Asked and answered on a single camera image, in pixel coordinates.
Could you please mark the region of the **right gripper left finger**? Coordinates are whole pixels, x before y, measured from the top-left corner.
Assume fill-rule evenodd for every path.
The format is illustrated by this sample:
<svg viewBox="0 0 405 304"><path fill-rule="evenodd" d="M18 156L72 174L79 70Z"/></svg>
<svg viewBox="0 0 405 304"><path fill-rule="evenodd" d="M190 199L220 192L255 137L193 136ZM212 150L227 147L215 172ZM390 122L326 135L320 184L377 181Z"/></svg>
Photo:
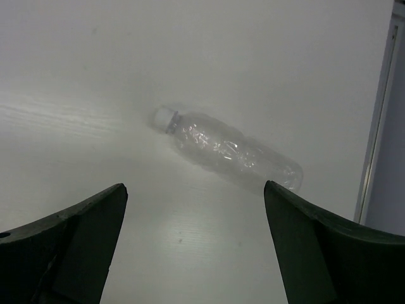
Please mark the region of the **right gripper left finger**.
<svg viewBox="0 0 405 304"><path fill-rule="evenodd" d="M1 233L1 303L99 303L128 200L115 184Z"/></svg>

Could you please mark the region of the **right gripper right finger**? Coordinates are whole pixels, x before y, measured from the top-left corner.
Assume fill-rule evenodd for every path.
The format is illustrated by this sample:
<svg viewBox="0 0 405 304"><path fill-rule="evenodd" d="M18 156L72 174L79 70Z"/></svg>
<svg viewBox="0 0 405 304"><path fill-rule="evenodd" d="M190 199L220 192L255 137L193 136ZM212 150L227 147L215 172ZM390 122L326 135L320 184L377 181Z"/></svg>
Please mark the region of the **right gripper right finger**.
<svg viewBox="0 0 405 304"><path fill-rule="evenodd" d="M264 188L266 216L289 303L404 303L404 237Z"/></svg>

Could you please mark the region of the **clear plastic bottle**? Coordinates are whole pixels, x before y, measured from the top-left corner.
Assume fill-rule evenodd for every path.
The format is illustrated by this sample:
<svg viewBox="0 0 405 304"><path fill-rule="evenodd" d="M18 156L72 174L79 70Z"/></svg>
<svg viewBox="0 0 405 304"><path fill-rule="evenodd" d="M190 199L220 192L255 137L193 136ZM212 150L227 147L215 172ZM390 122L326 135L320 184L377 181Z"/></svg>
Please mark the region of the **clear plastic bottle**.
<svg viewBox="0 0 405 304"><path fill-rule="evenodd" d="M160 106L151 123L185 159L254 194L262 194L267 181L293 193L301 188L298 163L209 115Z"/></svg>

